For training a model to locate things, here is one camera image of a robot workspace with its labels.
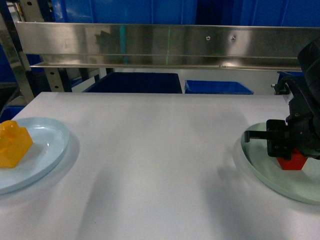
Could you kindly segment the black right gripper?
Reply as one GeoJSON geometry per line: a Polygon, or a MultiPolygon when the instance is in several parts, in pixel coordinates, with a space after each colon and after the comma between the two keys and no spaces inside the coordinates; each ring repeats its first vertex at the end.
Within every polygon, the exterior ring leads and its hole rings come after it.
{"type": "MultiPolygon", "coordinates": [[[[320,159],[320,107],[316,105],[305,78],[286,76],[274,87],[277,95],[289,90],[289,116],[285,120],[269,119],[266,131],[280,135],[279,139],[267,140],[267,154],[274,158],[290,160],[292,151],[298,150],[306,158],[320,159]]],[[[251,139],[266,140],[266,131],[246,130],[244,142],[251,139]]]]}

